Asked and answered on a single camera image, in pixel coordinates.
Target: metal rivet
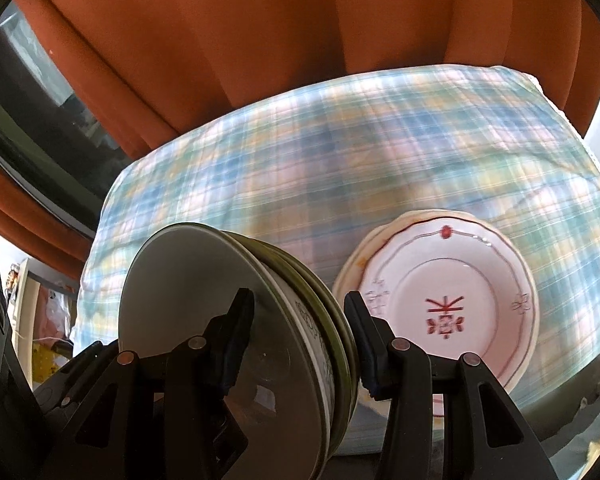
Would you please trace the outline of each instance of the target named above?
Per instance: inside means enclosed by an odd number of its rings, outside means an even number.
[[[126,350],[125,352],[120,352],[118,354],[117,361],[119,365],[128,365],[129,363],[132,363],[135,358],[136,356],[133,352]]]
[[[480,356],[472,352],[467,352],[466,354],[464,354],[462,356],[462,360],[469,366],[477,366],[480,364]]]
[[[200,350],[204,348],[206,345],[206,339],[201,335],[195,335],[191,339],[189,339],[189,348],[192,350]]]
[[[391,341],[391,346],[394,347],[396,350],[404,352],[405,350],[411,348],[411,343],[409,343],[409,341],[403,337],[397,337],[393,341]]]

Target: decorated plate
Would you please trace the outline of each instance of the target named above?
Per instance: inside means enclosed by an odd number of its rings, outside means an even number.
[[[397,219],[367,241],[343,269],[337,298],[359,290],[373,316],[429,354],[477,353],[510,392],[539,323],[533,277],[512,243],[478,219],[440,211]],[[434,414],[443,415],[441,398]]]

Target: stacked plates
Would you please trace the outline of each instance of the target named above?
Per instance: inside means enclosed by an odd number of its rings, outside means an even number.
[[[241,287],[255,294],[255,316],[226,403],[249,445],[226,478],[317,478],[356,405],[357,355],[330,291],[288,253],[200,224],[161,230],[126,277],[120,348],[171,351]]]
[[[502,233],[466,213],[409,212],[374,229],[334,284],[340,304],[350,290],[359,290],[395,335],[427,353],[478,354],[507,392],[538,338],[538,294],[524,259]],[[373,401],[362,388],[358,400],[388,416],[389,402]],[[442,427],[443,413],[442,396],[434,396],[434,427]],[[341,451],[376,450],[367,444],[379,447],[383,433],[355,416]]]

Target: yellow object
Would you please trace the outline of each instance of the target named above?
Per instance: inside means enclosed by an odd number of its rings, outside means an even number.
[[[69,359],[53,352],[46,346],[33,343],[31,355],[33,382],[45,382],[68,361]]]
[[[600,440],[595,442],[589,442],[589,452],[587,453],[587,466],[584,468],[584,471],[582,472],[578,480],[582,480],[582,478],[584,478],[584,475],[586,475],[587,471],[591,469],[591,466],[593,466],[593,463],[598,459],[599,456]]]

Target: plaid cloth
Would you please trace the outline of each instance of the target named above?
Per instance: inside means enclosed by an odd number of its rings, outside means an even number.
[[[534,274],[538,344],[525,406],[600,353],[600,169],[525,74],[430,66],[353,75],[236,110],[138,160],[109,191],[82,276],[76,349],[116,338],[142,244],[195,221],[278,245],[331,286],[377,225],[471,213]]]

